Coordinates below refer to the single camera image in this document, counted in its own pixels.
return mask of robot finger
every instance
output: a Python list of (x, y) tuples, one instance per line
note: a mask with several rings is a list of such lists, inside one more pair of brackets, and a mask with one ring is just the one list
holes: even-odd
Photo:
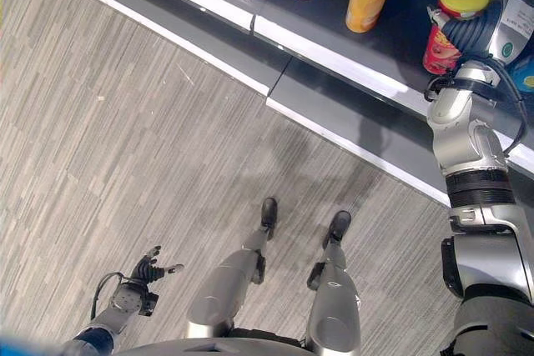
[(174, 264), (169, 267), (163, 267), (163, 269), (165, 270), (167, 274), (174, 274), (174, 273), (179, 273), (180, 271), (182, 271), (184, 267), (185, 266), (183, 264)]
[(158, 246), (154, 246), (153, 248), (151, 248), (148, 252), (147, 252), (147, 256), (149, 258), (153, 258), (154, 256), (158, 256), (159, 255), (159, 250), (161, 249), (161, 246), (158, 245)]

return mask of floor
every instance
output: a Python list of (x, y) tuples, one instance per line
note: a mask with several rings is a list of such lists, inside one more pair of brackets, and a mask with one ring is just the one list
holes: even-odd
[(305, 280), (345, 208), (363, 354), (436, 354), (448, 339), (458, 303), (441, 281), (440, 204), (95, 0), (3, 0), (0, 51), (4, 333), (71, 338), (100, 276), (161, 244), (160, 261), (186, 269), (153, 286), (154, 316), (120, 348), (180, 337), (203, 277), (274, 195), (280, 229), (238, 326), (302, 338)]

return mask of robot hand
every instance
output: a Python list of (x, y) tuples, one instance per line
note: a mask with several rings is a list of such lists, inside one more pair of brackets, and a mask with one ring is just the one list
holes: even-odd
[(141, 260), (139, 260), (131, 274), (131, 278), (133, 280), (138, 280), (145, 284), (149, 284), (162, 278), (165, 273), (177, 273), (184, 269), (183, 264), (174, 264), (172, 266), (163, 268), (154, 267), (153, 265), (158, 262), (155, 257), (159, 255), (160, 250), (161, 246), (155, 246), (150, 249), (147, 254), (141, 258)]
[(427, 10), (460, 52), (490, 56), (504, 65), (519, 56), (534, 30), (534, 0), (492, 0), (481, 16), (464, 21), (430, 6)]
[[(108, 273), (97, 286), (91, 309), (91, 322), (78, 336), (63, 345), (60, 354), (76, 356), (108, 355), (113, 351), (118, 335), (136, 314), (152, 315), (158, 295), (149, 292), (149, 284), (162, 278), (165, 273), (181, 271), (183, 264), (170, 267), (155, 267), (161, 246), (150, 249), (132, 271), (131, 277), (122, 273)], [(98, 295), (103, 286), (118, 276), (117, 288), (108, 302), (108, 307), (96, 316)]]

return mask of robot leg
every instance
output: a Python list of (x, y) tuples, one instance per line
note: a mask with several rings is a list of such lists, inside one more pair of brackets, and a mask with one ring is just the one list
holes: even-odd
[(358, 293), (345, 271), (340, 242), (350, 224), (350, 214), (338, 212), (325, 239), (322, 261), (314, 266), (308, 287), (317, 291), (306, 331), (305, 346), (318, 354), (360, 354)]
[(272, 238), (277, 205), (267, 198), (261, 226), (230, 254), (204, 281), (187, 312), (185, 338), (224, 337), (234, 327), (234, 317), (243, 305), (249, 283), (262, 283), (264, 248)]

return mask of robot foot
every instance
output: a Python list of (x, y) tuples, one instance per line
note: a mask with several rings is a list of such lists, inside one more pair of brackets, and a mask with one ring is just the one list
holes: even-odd
[(323, 240), (323, 249), (326, 249), (330, 242), (341, 243), (341, 239), (347, 232), (347, 229), (349, 229), (351, 221), (352, 217), (349, 212), (346, 212), (345, 210), (337, 212), (334, 218), (332, 218), (328, 233)]
[(277, 218), (278, 204), (274, 198), (267, 198), (261, 206), (261, 226), (269, 229), (268, 240), (271, 240), (275, 235)]
[[(323, 249), (326, 249), (329, 243), (337, 243), (338, 245), (341, 245), (341, 239), (347, 232), (347, 229), (349, 229), (351, 220), (352, 217), (350, 216), (350, 213), (346, 212), (345, 210), (341, 210), (335, 214), (328, 228), (328, 233), (326, 233), (325, 239), (323, 240)], [(324, 269), (324, 261), (316, 263), (311, 269), (311, 273), (306, 284), (312, 291), (316, 291), (319, 287), (320, 276)]]

